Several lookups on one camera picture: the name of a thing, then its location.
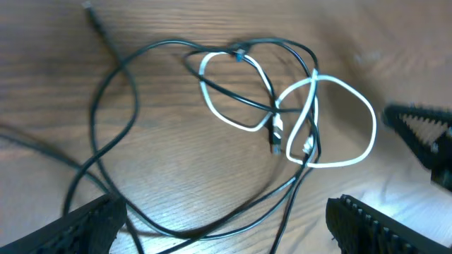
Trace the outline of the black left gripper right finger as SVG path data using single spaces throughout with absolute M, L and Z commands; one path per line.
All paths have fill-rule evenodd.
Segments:
M 328 199 L 326 225 L 347 254 L 451 254 L 441 245 L 351 195 Z

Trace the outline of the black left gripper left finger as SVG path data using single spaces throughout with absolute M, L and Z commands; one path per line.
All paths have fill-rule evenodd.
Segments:
M 1 254 L 105 254 L 125 222 L 125 201 L 103 195 L 1 247 Z

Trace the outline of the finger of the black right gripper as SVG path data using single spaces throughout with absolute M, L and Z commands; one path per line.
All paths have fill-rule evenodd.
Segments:
M 383 122 L 410 148 L 431 181 L 451 190 L 451 110 L 413 104 L 390 104 Z

